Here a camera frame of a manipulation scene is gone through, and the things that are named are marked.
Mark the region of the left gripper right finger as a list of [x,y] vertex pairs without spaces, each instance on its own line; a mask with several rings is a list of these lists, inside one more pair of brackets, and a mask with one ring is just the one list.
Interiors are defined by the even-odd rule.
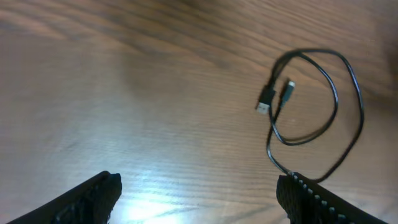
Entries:
[[386,224],[298,172],[279,176],[276,197],[294,224]]

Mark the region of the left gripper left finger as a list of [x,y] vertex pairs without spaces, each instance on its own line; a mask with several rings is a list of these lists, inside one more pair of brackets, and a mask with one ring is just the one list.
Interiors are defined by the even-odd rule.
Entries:
[[9,224],[108,224],[121,193],[121,174],[102,171]]

